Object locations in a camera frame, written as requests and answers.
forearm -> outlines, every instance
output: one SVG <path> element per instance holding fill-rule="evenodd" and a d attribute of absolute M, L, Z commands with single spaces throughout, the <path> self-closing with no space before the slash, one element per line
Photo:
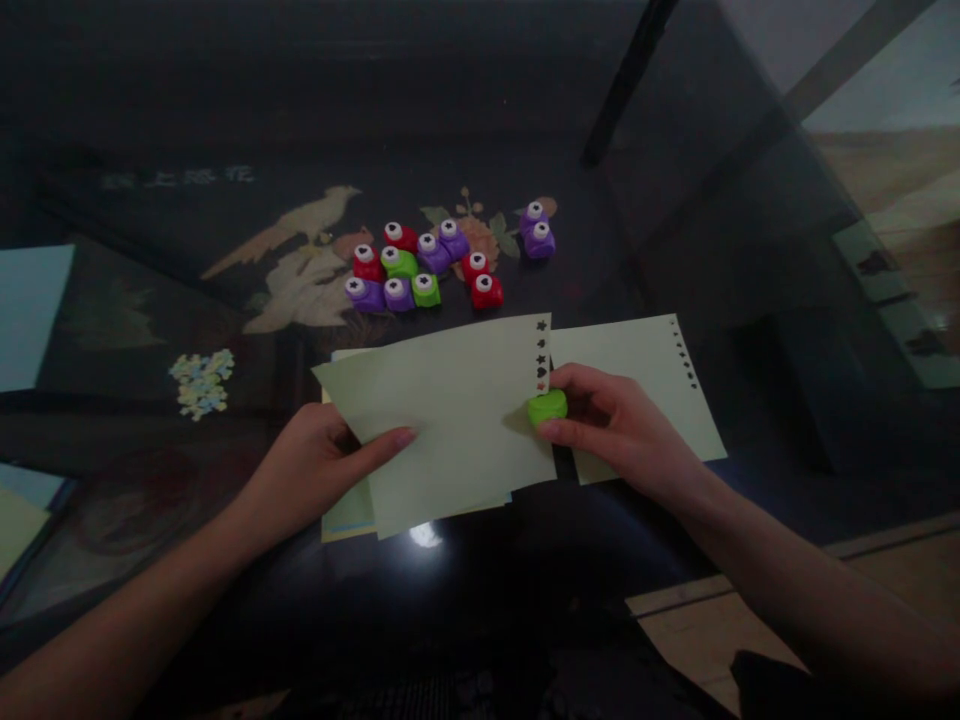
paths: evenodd
<path fill-rule="evenodd" d="M 0 680 L 0 715 L 130 715 L 252 559 L 217 518 Z"/>
<path fill-rule="evenodd" d="M 936 700 L 960 690 L 955 632 L 935 629 L 719 480 L 710 488 L 705 502 L 677 516 L 812 672 L 891 699 Z"/>

paper sheet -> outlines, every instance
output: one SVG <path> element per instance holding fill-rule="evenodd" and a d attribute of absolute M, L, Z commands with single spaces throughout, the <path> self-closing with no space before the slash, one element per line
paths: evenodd
<path fill-rule="evenodd" d="M 526 315 L 405 340 L 314 368 L 361 442 L 409 425 L 419 437 L 369 478 L 377 534 L 483 505 L 556 477 L 526 400 L 546 387 L 550 316 Z"/>
<path fill-rule="evenodd" d="M 352 348 L 347 350 L 335 350 L 331 355 L 331 360 L 337 360 L 345 357 L 352 357 L 359 353 L 370 352 L 376 348 Z M 326 388 L 322 388 L 322 402 L 332 402 L 330 394 Z M 493 508 L 503 507 L 513 500 L 510 493 L 491 500 L 484 505 L 467 508 L 453 515 L 465 515 L 480 510 L 491 510 Z M 346 540 L 347 538 L 357 537 L 358 535 L 368 535 L 377 532 L 376 519 L 373 516 L 373 500 L 370 497 L 370 481 L 364 478 L 347 491 L 347 494 L 340 498 L 340 502 L 334 505 L 323 516 L 322 531 L 320 542 L 334 542 L 336 540 Z"/>
<path fill-rule="evenodd" d="M 37 384 L 73 245 L 0 251 L 0 392 Z"/>
<path fill-rule="evenodd" d="M 0 578 L 17 564 L 48 517 L 50 513 L 46 510 L 0 487 Z"/>
<path fill-rule="evenodd" d="M 727 456 L 676 315 L 554 330 L 550 346 L 555 367 L 576 362 L 640 383 L 701 460 Z M 581 485 L 617 477 L 592 455 L 574 459 Z"/>
<path fill-rule="evenodd" d="M 63 485 L 63 478 L 0 463 L 0 487 L 38 508 L 46 508 Z"/>

left hand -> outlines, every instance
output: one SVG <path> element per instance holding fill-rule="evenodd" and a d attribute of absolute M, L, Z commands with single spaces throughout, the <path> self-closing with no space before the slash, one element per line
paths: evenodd
<path fill-rule="evenodd" d="M 259 555 L 323 515 L 415 438 L 412 429 L 396 428 L 358 447 L 333 405 L 304 405 L 222 520 L 235 524 L 248 553 Z"/>

hand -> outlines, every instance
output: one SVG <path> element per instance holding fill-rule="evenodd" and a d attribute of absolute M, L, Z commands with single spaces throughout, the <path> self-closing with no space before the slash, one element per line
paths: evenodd
<path fill-rule="evenodd" d="M 551 373 L 550 386 L 566 393 L 567 419 L 542 423 L 537 432 L 596 455 L 667 510 L 692 512 L 726 488 L 636 381 L 570 363 Z"/>
<path fill-rule="evenodd" d="M 412 429 L 397 428 L 359 447 L 333 405 L 304 405 L 223 516 L 242 528 L 245 550 L 258 555 L 323 515 L 415 438 Z"/>

glass table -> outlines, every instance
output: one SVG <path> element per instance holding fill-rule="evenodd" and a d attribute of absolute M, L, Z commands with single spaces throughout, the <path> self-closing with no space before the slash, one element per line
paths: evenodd
<path fill-rule="evenodd" d="M 154 8 L 160 47 L 138 43 L 138 14 L 78 19 L 90 36 L 43 62 L 21 41 L 7 51 L 61 94 L 14 87 L 5 246 L 76 255 L 36 388 L 0 395 L 0 457 L 77 480 L 0 608 L 7 664 L 228 502 L 319 400 L 309 371 L 333 350 L 475 320 L 466 300 L 348 309 L 352 250 L 389 220 L 461 218 L 496 260 L 504 315 L 549 310 L 564 328 L 677 313 L 729 453 L 712 467 L 811 541 L 960 507 L 956 393 L 923 386 L 851 273 L 833 238 L 856 207 L 716 5 L 677 5 L 596 167 L 584 143 L 641 4 L 240 5 L 211 46 L 214 7 Z M 124 23 L 112 56 L 91 58 Z M 291 224 L 330 188 L 329 217 Z M 546 267 L 516 247 L 534 198 L 558 233 Z M 224 348 L 228 407 L 194 423 L 168 369 Z M 569 454 L 556 460 L 558 481 L 436 521 L 430 543 L 321 544 L 319 525 L 293 538 L 236 583 L 158 701 L 280 687 L 318 658 L 360 663 L 715 572 L 622 482 L 580 487 Z M 202 688 L 201 668 L 215 668 Z"/>

